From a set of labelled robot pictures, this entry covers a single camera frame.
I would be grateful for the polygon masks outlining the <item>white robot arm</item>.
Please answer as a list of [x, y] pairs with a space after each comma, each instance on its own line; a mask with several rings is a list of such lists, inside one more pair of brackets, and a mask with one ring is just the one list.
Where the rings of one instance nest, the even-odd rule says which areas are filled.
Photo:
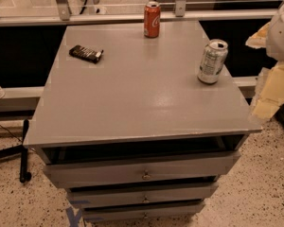
[[284, 3], [269, 24], [266, 53], [277, 61], [284, 61]]

